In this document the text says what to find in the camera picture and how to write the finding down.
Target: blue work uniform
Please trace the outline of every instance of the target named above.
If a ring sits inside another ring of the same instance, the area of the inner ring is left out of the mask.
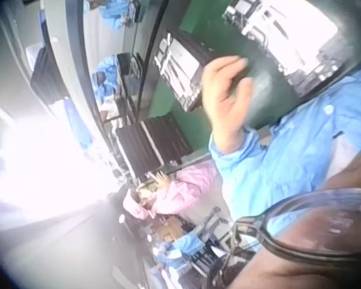
[[[198,251],[202,250],[205,244],[198,238],[194,232],[190,232],[172,243],[162,242],[159,247],[159,254],[156,257],[158,263],[162,263],[166,268],[173,267],[175,270],[180,269],[186,264],[184,258],[169,259],[166,257],[166,252],[179,249],[183,255],[193,256]],[[162,278],[162,273],[156,267],[150,269],[152,281],[156,289],[166,289],[167,286]]]
[[[361,151],[361,70],[299,106],[270,130],[273,140],[267,148],[259,144],[255,130],[245,129],[241,147],[227,155],[210,139],[234,220],[256,216],[280,200],[322,186],[338,134]],[[291,223],[282,219],[268,227],[272,234]]]
[[[98,85],[96,73],[91,77],[95,99],[98,105],[100,105],[104,102],[105,98],[114,95],[117,91],[118,68],[116,55],[104,58],[99,63],[97,72],[104,72],[106,78],[104,83]]]
[[[106,5],[99,7],[99,13],[108,26],[118,30],[123,26],[123,17],[128,14],[128,1],[109,0]]]

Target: glass rim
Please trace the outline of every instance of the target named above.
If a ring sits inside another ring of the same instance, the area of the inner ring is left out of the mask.
[[[361,253],[348,253],[348,252],[325,252],[315,250],[303,250],[296,247],[289,246],[276,240],[267,231],[266,225],[268,216],[277,217],[278,214],[272,214],[278,211],[281,206],[289,207],[288,205],[302,204],[306,201],[307,204],[311,199],[316,196],[327,196],[327,200],[330,201],[336,198],[345,199],[358,199],[361,198],[361,188],[342,188],[337,190],[319,190],[309,193],[302,193],[292,197],[288,197],[269,209],[265,210],[262,214],[253,217],[242,217],[238,219],[232,228],[232,236],[230,243],[232,247],[240,247],[238,243],[238,236],[247,235],[254,237],[258,240],[259,244],[263,246],[269,252],[279,256],[280,258],[287,259],[289,261],[297,263],[309,263],[317,266],[330,266],[330,267],[343,267],[355,264],[361,261]],[[289,211],[282,210],[282,213],[288,213]],[[246,230],[240,230],[240,227],[245,226]]]

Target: person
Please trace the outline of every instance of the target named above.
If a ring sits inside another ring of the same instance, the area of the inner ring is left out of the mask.
[[[113,97],[118,88],[118,68],[116,55],[104,58],[98,65],[97,71],[91,76],[95,100],[100,107],[107,98]]]
[[[118,30],[128,22],[129,0],[84,0],[84,12],[98,9],[107,25]]]
[[[217,169],[212,160],[188,166],[174,178],[159,172],[156,176],[158,189],[130,189],[123,200],[123,207],[138,219],[158,214],[177,214],[193,206],[209,192]]]
[[[361,153],[324,185],[333,191],[349,187],[361,188]],[[326,197],[334,193],[328,190],[323,191]],[[361,192],[352,190],[351,194]],[[282,258],[266,248],[255,253],[251,246],[236,247],[230,260],[224,255],[212,266],[204,288],[361,288],[361,196],[349,198],[347,203],[339,197],[335,200],[341,205],[330,202],[313,207],[275,236],[280,243],[315,253],[322,261],[312,264],[303,259],[298,261],[300,257]],[[357,253],[358,258],[354,263],[345,264],[324,261],[328,253],[339,252],[343,259],[348,253]]]
[[[344,165],[361,151],[361,69],[272,125],[273,139],[266,148],[257,132],[245,126],[252,79],[240,80],[235,97],[229,93],[233,78],[246,65],[238,56],[221,57],[209,63],[202,76],[203,106],[212,125],[209,150],[234,220],[319,189],[336,140],[351,148]],[[274,232],[281,228],[276,226]]]
[[[220,217],[220,211],[219,207],[213,208],[210,214],[202,220],[202,223],[196,226],[191,232],[172,243],[167,241],[160,243],[156,254],[158,263],[150,269],[155,288],[167,288],[167,286],[165,286],[165,280],[162,278],[162,270],[169,268],[179,270],[182,268],[186,265],[186,259],[190,259],[204,248],[205,244],[202,240],[205,240],[206,237],[209,238],[220,223],[227,223],[226,220]],[[180,251],[182,256],[179,258],[170,258],[171,252],[176,250]]]

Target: pink shirt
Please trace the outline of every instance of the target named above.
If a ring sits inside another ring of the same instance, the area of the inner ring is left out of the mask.
[[[157,191],[156,201],[150,213],[177,214],[193,206],[206,194],[217,174],[213,160],[186,167],[176,173],[167,190]]]

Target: button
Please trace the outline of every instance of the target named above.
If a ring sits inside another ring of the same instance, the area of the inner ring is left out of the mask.
[[[326,114],[332,114],[333,110],[335,110],[335,108],[330,104],[324,107],[324,111]]]

